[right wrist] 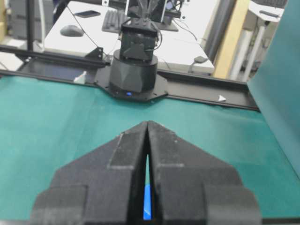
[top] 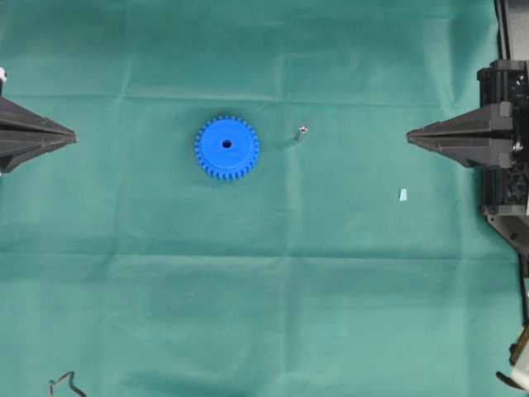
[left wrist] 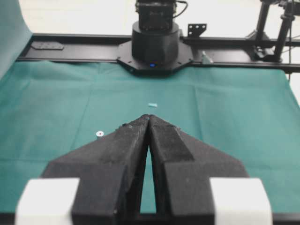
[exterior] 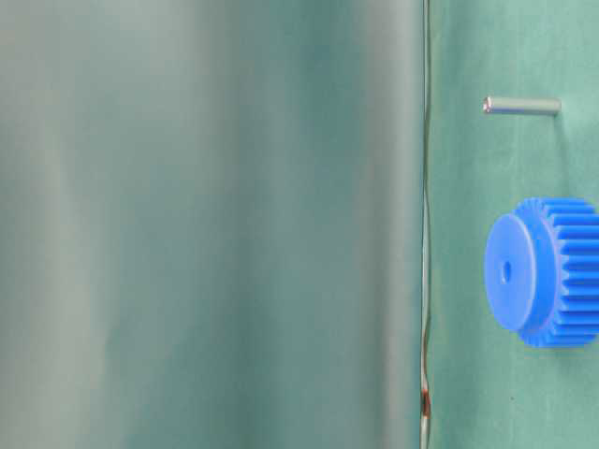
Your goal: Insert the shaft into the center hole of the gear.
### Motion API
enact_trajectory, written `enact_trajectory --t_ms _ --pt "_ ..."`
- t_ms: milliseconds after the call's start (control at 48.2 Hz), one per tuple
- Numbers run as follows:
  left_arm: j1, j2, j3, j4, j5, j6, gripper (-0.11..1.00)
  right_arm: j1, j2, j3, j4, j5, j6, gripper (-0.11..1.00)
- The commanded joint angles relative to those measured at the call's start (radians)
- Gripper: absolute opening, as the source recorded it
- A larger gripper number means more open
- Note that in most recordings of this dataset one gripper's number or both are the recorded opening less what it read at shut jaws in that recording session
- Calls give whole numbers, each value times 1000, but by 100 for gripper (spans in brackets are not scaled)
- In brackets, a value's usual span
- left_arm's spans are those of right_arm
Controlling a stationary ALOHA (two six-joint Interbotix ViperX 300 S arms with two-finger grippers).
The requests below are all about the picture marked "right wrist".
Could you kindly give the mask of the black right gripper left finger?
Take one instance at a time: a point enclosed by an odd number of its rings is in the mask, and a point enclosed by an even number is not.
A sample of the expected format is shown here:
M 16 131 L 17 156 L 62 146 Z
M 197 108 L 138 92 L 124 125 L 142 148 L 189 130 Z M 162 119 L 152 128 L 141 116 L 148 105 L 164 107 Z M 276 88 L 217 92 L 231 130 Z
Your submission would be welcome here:
M 130 225 L 143 218 L 147 122 L 59 168 L 32 225 Z

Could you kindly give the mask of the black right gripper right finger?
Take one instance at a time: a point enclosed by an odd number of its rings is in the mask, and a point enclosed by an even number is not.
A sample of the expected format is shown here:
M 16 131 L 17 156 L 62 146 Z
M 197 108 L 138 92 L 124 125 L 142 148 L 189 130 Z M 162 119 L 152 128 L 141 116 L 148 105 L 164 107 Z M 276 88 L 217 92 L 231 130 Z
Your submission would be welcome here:
M 255 195 L 230 164 L 150 121 L 151 184 L 162 225 L 259 225 Z

